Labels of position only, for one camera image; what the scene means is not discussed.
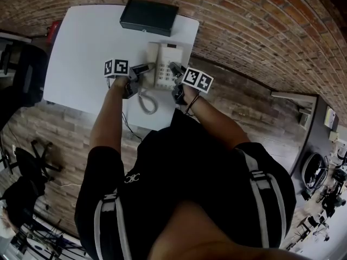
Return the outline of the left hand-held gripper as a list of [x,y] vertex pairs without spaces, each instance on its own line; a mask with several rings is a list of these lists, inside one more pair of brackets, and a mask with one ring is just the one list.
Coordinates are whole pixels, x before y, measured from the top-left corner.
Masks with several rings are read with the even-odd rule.
[[111,87],[111,79],[123,76],[127,78],[124,86],[123,99],[129,99],[138,92],[140,74],[148,71],[148,64],[140,64],[130,68],[128,60],[108,60],[104,64],[104,77],[108,88]]

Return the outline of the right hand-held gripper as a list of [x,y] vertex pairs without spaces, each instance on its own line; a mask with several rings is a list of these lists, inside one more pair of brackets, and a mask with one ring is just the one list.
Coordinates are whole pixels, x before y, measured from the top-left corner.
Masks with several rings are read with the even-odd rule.
[[169,69],[173,76],[176,76],[175,87],[172,96],[176,104],[187,105],[184,101],[183,85],[190,86],[200,93],[208,94],[214,78],[198,69],[184,67],[179,63],[170,62]]

